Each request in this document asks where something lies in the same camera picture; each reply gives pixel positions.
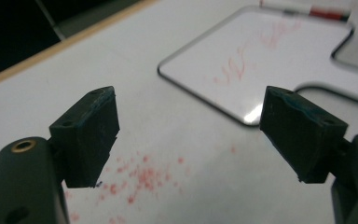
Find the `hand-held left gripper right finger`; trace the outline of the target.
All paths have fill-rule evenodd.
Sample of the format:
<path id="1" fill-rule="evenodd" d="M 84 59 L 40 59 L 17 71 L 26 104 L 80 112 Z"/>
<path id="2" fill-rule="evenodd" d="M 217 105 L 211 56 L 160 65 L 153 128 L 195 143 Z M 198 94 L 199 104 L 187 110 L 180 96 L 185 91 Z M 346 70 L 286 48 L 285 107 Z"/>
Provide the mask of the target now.
<path id="1" fill-rule="evenodd" d="M 326 180 L 348 124 L 293 91 L 268 86 L 259 128 L 298 179 L 314 184 Z"/>

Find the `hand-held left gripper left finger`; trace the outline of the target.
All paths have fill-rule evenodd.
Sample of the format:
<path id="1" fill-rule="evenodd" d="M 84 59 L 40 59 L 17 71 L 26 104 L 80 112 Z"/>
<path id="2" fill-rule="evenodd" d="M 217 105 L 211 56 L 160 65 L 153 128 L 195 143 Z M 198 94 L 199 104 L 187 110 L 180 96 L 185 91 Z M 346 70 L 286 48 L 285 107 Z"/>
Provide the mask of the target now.
<path id="1" fill-rule="evenodd" d="M 88 92 L 49 126 L 50 143 L 64 155 L 68 188 L 94 188 L 119 132 L 113 86 Z"/>

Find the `small whiteboard with handle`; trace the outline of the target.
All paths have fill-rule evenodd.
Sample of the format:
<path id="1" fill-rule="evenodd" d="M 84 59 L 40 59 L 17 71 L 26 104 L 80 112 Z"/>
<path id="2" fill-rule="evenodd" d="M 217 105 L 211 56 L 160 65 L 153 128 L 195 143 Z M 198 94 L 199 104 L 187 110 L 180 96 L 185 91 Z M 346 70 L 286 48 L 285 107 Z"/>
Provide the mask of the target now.
<path id="1" fill-rule="evenodd" d="M 243 7 L 158 65 L 158 73 L 245 125 L 268 86 L 321 87 L 358 100 L 358 69 L 337 60 L 354 28 L 271 7 Z"/>

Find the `white and red marker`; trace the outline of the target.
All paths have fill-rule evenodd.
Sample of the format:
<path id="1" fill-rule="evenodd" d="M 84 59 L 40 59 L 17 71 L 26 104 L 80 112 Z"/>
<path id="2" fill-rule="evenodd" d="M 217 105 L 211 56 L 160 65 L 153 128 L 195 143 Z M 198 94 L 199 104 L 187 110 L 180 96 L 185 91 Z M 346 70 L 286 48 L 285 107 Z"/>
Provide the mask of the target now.
<path id="1" fill-rule="evenodd" d="M 259 0 L 259 6 L 281 9 L 288 14 L 304 14 L 332 21 L 347 21 L 351 15 L 348 9 L 322 7 L 315 4 L 298 3 L 294 0 Z"/>

